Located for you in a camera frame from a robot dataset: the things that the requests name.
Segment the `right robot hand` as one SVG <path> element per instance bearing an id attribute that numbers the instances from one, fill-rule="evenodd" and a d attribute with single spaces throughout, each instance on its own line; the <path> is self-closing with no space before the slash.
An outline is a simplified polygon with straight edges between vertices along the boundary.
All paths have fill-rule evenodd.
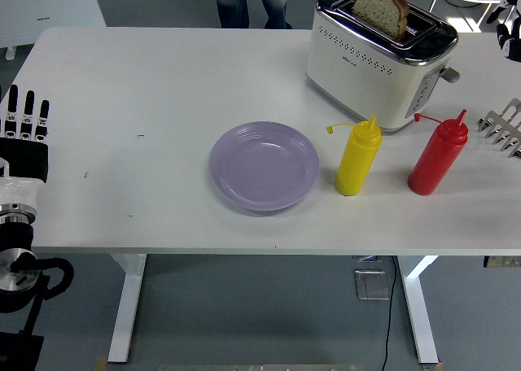
<path id="1" fill-rule="evenodd" d="M 497 41 L 503 55 L 512 61 L 520 62 L 520 0 L 501 0 L 486 20 L 487 24 L 496 21 L 499 15 L 507 8 L 514 8 L 514 18 L 511 29 L 505 24 L 497 25 Z"/>

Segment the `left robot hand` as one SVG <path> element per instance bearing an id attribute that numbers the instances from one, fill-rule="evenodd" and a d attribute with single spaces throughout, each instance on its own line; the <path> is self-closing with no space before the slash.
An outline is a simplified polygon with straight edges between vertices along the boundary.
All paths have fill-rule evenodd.
<path id="1" fill-rule="evenodd" d="M 48 175 L 46 136 L 50 103 L 44 99 L 36 113 L 35 93 L 30 90 L 21 111 L 18 105 L 18 86 L 11 85 L 7 112 L 1 119 L 1 205 L 35 207 L 37 192 Z"/>

